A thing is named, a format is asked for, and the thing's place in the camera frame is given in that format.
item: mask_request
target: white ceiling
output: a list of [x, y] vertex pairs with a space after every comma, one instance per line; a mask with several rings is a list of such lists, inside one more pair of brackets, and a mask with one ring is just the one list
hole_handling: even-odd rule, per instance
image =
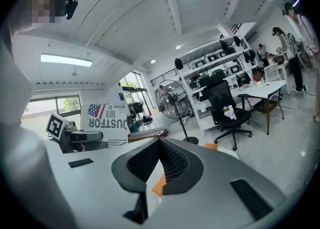
[[[284, 1], [275, 0], [281, 5]], [[71, 20], [42, 25], [13, 42], [15, 60], [34, 84], [111, 87], [157, 58], [176, 57], [218, 35], [217, 25], [265, 20], [269, 0], [78, 0]], [[183, 49], [175, 47], [183, 44]], [[41, 53], [86, 58], [90, 68], [40, 62]]]

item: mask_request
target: mesh chair back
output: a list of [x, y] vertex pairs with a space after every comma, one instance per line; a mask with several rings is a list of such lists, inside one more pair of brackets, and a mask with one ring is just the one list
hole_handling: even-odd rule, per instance
[[202, 92], [210, 101], [216, 114], [222, 114], [222, 109], [225, 106], [232, 105], [233, 108], [236, 108], [236, 103], [226, 80], [220, 81], [216, 85], [207, 86]]
[[264, 75], [265, 75], [266, 82], [280, 81], [281, 79], [279, 76], [278, 64], [273, 63], [269, 66], [266, 66], [264, 68]]

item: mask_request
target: american flag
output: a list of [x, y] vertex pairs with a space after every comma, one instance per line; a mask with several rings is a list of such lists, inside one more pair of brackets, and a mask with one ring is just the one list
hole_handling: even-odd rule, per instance
[[106, 108], [105, 104], [90, 104], [88, 114], [92, 115], [101, 120], [104, 110]]

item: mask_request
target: sign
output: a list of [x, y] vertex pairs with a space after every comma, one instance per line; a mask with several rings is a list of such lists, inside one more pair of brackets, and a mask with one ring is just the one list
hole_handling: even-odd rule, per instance
[[121, 101], [124, 101], [124, 100], [125, 100], [124, 94], [119, 93], [119, 97], [120, 97], [120, 100], [121, 100]]
[[111, 104], [84, 104], [81, 109], [81, 130], [102, 132], [101, 142], [107, 142], [109, 148], [124, 145], [128, 143], [130, 133], [127, 107]]
[[64, 130], [65, 126], [68, 125], [68, 123], [68, 120], [61, 117], [60, 115], [51, 113], [45, 127], [45, 132], [53, 136], [55, 139], [59, 140], [62, 131]]

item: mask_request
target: pants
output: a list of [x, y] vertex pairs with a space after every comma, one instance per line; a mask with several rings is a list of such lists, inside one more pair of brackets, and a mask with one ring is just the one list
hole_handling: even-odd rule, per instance
[[289, 65], [291, 67], [291, 71], [293, 73], [294, 82], [296, 85], [296, 90], [301, 91], [303, 89], [303, 81], [302, 81], [302, 73], [299, 63], [298, 56], [294, 56], [294, 58], [289, 59]]
[[268, 59], [266, 59], [266, 58], [261, 59], [261, 61], [263, 62], [264, 67], [268, 67], [270, 65]]
[[317, 116], [320, 118], [320, 60], [313, 58], [312, 62], [315, 69], [315, 109], [314, 111], [317, 114]]

